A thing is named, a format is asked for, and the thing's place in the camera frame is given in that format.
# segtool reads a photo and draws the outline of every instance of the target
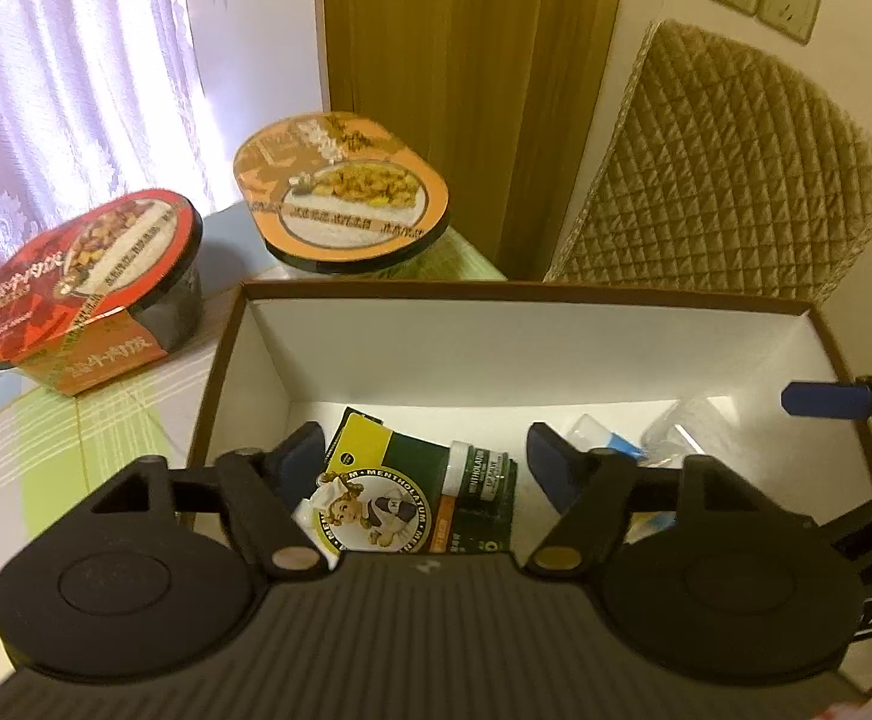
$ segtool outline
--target food image on lid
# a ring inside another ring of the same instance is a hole
[[[289,179],[290,189],[281,206],[282,223],[309,244],[330,248],[361,248],[396,237],[390,231],[360,229],[303,218],[296,210],[310,208],[345,215],[347,221],[368,218],[412,227],[426,208],[423,183],[410,170],[385,162],[353,161],[301,173]]]
[[[233,171],[268,250],[304,271],[389,268],[425,251],[449,225],[439,173],[357,114],[271,124],[236,151]]]
[[[129,286],[164,255],[176,224],[172,206],[153,197],[129,199],[97,215],[70,245],[56,295],[88,298]]]

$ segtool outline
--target quilted chair cover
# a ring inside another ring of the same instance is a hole
[[[872,235],[872,138],[799,71],[668,20],[548,278],[822,302]]]

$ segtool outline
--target white lace curtain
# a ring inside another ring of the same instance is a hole
[[[209,127],[185,0],[0,0],[0,265],[126,191],[212,212]]]

